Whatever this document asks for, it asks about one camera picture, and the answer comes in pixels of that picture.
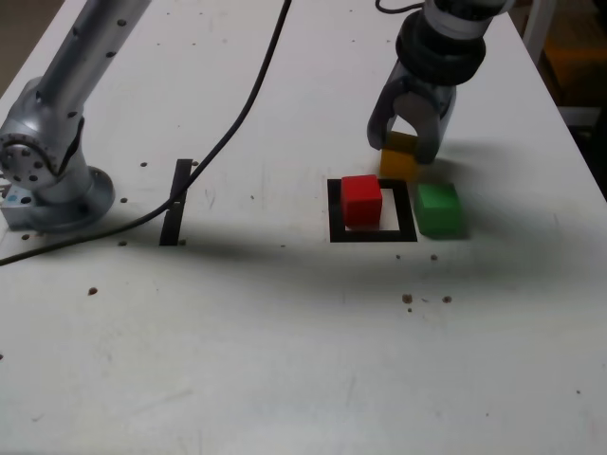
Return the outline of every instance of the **wooden block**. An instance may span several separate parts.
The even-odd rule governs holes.
[[[341,215],[349,228],[379,225],[382,195],[377,177],[357,175],[341,180]]]
[[[452,184],[418,185],[414,213],[422,235],[458,238],[463,233],[462,205]]]
[[[391,131],[388,133],[388,138],[386,140],[384,149],[415,155],[416,146],[417,136],[405,135],[404,133]]]
[[[379,173],[386,178],[414,182],[417,178],[417,161],[411,154],[383,149]]]

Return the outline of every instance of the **yellow cube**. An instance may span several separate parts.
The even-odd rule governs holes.
[[[388,133],[386,138],[386,145],[384,148],[394,150],[396,152],[406,152],[408,154],[415,153],[415,146],[417,145],[417,136],[405,135],[398,131],[391,131]]]
[[[383,149],[379,173],[383,177],[414,182],[417,178],[417,161],[411,154]]]

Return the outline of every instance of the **black square outline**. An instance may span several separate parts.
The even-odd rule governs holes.
[[[379,186],[392,190],[395,196],[396,216],[399,230],[346,230],[341,216],[341,180],[329,178],[326,181],[329,205],[329,231],[332,244],[417,242],[414,214],[409,201],[407,184],[400,180],[380,178]]]

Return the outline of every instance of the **black tape strip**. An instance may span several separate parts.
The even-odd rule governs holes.
[[[417,242],[414,215],[405,182],[379,179],[380,187],[392,190],[394,194],[399,230],[346,230],[341,215],[341,180],[328,179],[326,185],[331,243]]]
[[[173,185],[171,186],[171,196],[174,196],[179,189],[183,188],[190,172],[192,171],[191,159],[178,159],[175,165],[175,174],[173,176]],[[164,224],[160,233],[160,246],[177,246],[179,243],[179,231],[181,230],[181,219],[183,210],[186,207],[187,191],[173,203],[173,206],[164,214]]]

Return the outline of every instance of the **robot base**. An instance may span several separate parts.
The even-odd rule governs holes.
[[[49,205],[36,200],[31,191],[13,185],[0,207],[9,228],[49,233],[67,232],[98,221],[114,203],[114,186],[105,172],[93,167],[88,169],[93,178],[89,191],[64,204]]]

